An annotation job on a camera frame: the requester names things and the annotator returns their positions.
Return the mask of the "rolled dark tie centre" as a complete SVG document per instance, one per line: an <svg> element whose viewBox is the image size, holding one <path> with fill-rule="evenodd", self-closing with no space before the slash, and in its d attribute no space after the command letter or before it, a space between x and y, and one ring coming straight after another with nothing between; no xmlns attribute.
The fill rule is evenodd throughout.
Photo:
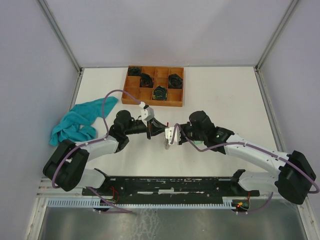
<svg viewBox="0 0 320 240"><path fill-rule="evenodd" d="M154 78L147 73L141 73L139 86L141 88L152 88L154 86Z"/></svg>

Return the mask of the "teal cloth towel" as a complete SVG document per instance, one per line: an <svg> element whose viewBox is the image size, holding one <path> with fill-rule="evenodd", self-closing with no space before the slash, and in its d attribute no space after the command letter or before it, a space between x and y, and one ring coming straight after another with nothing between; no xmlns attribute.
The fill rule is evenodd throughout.
<svg viewBox="0 0 320 240"><path fill-rule="evenodd" d="M105 102L100 98L76 104L52 129L49 144L56 147L64 140L83 142L95 139L98 132L93 123L97 118L107 117L118 101L116 97L109 96Z"/></svg>

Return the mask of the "rolled dark tie top left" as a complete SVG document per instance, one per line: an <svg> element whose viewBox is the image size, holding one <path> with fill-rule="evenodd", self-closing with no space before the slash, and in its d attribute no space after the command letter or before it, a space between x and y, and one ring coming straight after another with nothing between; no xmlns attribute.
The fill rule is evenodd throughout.
<svg viewBox="0 0 320 240"><path fill-rule="evenodd" d="M142 73L142 69L139 66L129 66L127 70L128 76L138 77Z"/></svg>

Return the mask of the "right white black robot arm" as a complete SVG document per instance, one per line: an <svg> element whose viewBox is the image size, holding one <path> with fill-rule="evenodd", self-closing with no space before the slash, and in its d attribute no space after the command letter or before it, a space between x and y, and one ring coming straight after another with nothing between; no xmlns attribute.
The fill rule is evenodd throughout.
<svg viewBox="0 0 320 240"><path fill-rule="evenodd" d="M277 192L287 201L302 205L309 194L320 191L316 174L303 153L272 151L246 141L232 130L214 125L203 110L189 116L189 121L180 127L180 135L180 144L200 141L207 151L240 158L264 170L237 170L235 180L229 183L236 196L246 191Z"/></svg>

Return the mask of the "rolled dark tie right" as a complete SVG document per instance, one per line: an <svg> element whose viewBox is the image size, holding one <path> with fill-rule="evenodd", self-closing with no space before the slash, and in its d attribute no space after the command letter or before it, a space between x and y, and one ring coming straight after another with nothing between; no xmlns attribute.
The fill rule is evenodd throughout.
<svg viewBox="0 0 320 240"><path fill-rule="evenodd" d="M169 89L182 89L183 79L176 73L168 76L168 88Z"/></svg>

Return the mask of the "key with green tag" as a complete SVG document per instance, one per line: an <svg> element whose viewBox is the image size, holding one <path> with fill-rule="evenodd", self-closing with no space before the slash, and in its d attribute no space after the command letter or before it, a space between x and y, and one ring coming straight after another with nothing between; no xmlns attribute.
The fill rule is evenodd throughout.
<svg viewBox="0 0 320 240"><path fill-rule="evenodd" d="M204 142L203 142L203 141L200 141L200 140L195 140L195 141L193 141L193 143L194 143L195 145L202 145Z"/></svg>

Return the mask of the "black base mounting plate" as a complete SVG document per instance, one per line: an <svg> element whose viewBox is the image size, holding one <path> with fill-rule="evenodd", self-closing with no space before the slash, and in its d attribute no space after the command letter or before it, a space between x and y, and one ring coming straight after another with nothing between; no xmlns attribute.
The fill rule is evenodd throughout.
<svg viewBox="0 0 320 240"><path fill-rule="evenodd" d="M118 204L221 204L224 197L258 197L233 177L108 176L96 190Z"/></svg>

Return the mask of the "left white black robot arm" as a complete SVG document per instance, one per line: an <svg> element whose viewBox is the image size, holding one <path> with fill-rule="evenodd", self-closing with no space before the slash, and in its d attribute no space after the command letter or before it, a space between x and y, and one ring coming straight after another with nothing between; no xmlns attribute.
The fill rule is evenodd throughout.
<svg viewBox="0 0 320 240"><path fill-rule="evenodd" d="M134 119L129 111L121 110L105 136L84 142L63 140L42 172L54 188L69 192L75 187L92 187L99 195L106 195L111 183L100 171L86 169L87 162L122 151L129 143L129 135L146 134L150 140L164 133L166 128L146 109L141 111L141 119Z"/></svg>

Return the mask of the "rolled dark tie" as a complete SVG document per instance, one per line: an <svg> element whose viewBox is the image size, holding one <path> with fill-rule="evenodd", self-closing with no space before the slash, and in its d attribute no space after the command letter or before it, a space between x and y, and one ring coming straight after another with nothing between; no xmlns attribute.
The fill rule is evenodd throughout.
<svg viewBox="0 0 320 240"><path fill-rule="evenodd" d="M142 69L139 66L129 66L127 70L128 76L138 77L142 73Z"/></svg>
<svg viewBox="0 0 320 240"><path fill-rule="evenodd" d="M141 73L139 86L141 88L152 88L154 86L154 78L147 73Z"/></svg>
<svg viewBox="0 0 320 240"><path fill-rule="evenodd" d="M182 89L183 79L176 73L168 76L168 88L169 89Z"/></svg>

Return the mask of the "wooden compartment tray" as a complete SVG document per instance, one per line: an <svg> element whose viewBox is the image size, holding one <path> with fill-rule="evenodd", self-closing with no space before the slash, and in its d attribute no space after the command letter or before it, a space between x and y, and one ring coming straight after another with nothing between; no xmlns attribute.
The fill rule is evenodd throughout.
<svg viewBox="0 0 320 240"><path fill-rule="evenodd" d="M131 95L150 106L182 107L184 83L183 67L130 65L123 87L128 94L121 101L134 105Z"/></svg>

